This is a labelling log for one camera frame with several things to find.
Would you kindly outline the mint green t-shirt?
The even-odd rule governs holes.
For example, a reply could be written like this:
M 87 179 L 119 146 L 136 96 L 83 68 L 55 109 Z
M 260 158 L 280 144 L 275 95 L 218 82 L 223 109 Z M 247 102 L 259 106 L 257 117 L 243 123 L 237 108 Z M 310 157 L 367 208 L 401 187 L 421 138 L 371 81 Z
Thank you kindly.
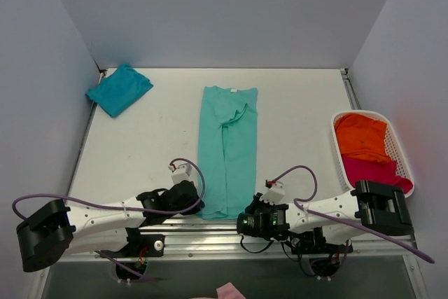
M 206 191 L 204 220 L 236 219 L 256 189 L 258 90 L 205 87 L 197 163 Z

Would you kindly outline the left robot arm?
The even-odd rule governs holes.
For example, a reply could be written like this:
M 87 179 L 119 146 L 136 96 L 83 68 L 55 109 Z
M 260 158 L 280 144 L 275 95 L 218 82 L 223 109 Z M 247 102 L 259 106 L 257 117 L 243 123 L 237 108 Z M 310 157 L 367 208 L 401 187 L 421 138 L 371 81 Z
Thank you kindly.
M 22 269 L 36 272 L 64 255 L 96 250 L 134 256 L 141 238 L 133 229 L 159 225 L 177 214 L 196 214 L 204 207 L 203 197 L 189 180 L 111 204 L 73 197 L 69 206 L 67 196 L 49 194 L 50 201 L 23 216 L 16 228 Z

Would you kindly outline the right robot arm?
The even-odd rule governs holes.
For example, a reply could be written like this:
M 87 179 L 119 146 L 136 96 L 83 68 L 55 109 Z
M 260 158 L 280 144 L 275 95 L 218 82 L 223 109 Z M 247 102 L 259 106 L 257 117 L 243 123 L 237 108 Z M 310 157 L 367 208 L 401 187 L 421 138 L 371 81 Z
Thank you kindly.
M 259 193 L 237 218 L 239 234 L 266 240 L 315 228 L 311 243 L 321 252 L 364 233 L 383 238 L 414 232 L 402 188 L 374 181 L 359 181 L 353 190 L 314 202 L 274 204 Z

